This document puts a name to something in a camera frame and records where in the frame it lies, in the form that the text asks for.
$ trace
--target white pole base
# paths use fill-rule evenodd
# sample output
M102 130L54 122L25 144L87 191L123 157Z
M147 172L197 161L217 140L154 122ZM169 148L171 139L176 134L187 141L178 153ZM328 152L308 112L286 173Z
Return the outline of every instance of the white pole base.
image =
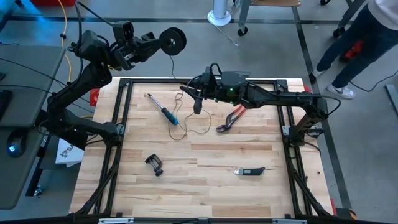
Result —
M231 14L226 11L223 18L216 18L213 10L211 10L209 14L207 14L207 20L215 26L225 26L226 24L229 24L229 22L231 22Z

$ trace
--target person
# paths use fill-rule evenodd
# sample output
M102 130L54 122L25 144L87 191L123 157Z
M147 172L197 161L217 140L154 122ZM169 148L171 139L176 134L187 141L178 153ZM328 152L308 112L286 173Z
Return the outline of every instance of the person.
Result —
M349 81L398 44L398 0L370 0L353 25L323 54L312 75L319 77L335 58L359 40L364 41L360 53L326 88L346 99L355 97L355 92L347 87Z

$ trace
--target concrete floor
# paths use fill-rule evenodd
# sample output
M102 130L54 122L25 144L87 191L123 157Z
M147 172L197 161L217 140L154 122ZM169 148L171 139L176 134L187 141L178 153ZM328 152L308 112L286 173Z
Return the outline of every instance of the concrete floor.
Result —
M175 74L178 77L192 77L201 74L212 62L218 62L223 70L248 70L252 77L267 78L303 78L310 86L308 70L303 57L302 47L295 24L292 9L289 7L259 7L249 10L248 19L280 19L289 24L256 24L246 26L249 32L244 37L236 33L237 24L229 24L221 29L239 44L234 46L211 24L203 21L189 22L188 19L205 19L212 8L212 0L118 0L82 1L99 15L113 18L150 18L150 19L187 19L176 23L135 22L136 35L154 32L159 35L168 27L179 27L187 36L185 50L174 57ZM320 6L318 1L303 0L298 13L303 20L338 21L348 5L346 1L332 1L327 6ZM91 17L84 9L83 17ZM59 7L35 8L25 2L24 9L18 9L15 16L50 16L63 17ZM67 8L68 17L76 17L74 8ZM60 45L59 33L64 22L51 22L41 18L37 21L9 21L0 33L0 41L16 42L24 45ZM316 65L327 47L333 42L331 34L336 25L303 25L310 60ZM106 24L84 22L83 30L93 30L97 34L113 40L113 32ZM78 24L68 22L65 45L77 41ZM76 77L79 60L67 52ZM367 68L353 81L365 88L371 88L378 80L391 75L398 68L396 57L398 48L393 48L385 56ZM339 62L318 79L320 92L328 94L325 87L343 68ZM113 72L114 76L170 77L171 61L162 52L158 52L146 63L128 72ZM57 78L67 80L68 67L64 60ZM351 204L361 220L395 223L398 220L398 173L395 161L398 160L397 130L398 116L383 86L395 84L398 76L379 84L371 93L356 90L357 97L343 101L341 108L330 119L330 129L336 146L341 169L348 189ZM71 106L77 115L87 115L86 111ZM318 141L322 150L322 161L331 198L336 206L341 206L336 186L335 175L331 167L324 138ZM68 213L78 167L72 170L46 172L40 181L46 191L40 198L22 196L13 210L0 211L0 220L17 218L51 217Z

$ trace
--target utility knife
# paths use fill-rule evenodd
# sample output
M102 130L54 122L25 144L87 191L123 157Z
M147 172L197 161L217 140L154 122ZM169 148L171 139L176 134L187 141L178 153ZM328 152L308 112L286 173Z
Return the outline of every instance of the utility knife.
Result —
M266 169L265 167L253 168L253 169L240 168L240 169L235 170L234 174L236 174L236 175L261 175L265 169Z

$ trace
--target shoe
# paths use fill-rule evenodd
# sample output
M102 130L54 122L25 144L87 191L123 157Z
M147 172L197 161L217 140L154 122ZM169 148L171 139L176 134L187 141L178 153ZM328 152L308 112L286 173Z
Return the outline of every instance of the shoe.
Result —
M355 97L355 92L346 86L343 88L335 88L332 84L330 84L326 89L329 90L329 92L346 99L352 99Z
M324 71L318 71L317 68L314 68L313 71L312 71L312 75L313 75L314 77L319 77L319 76L322 75L322 73L325 72L325 71L327 71L327 69L324 70Z

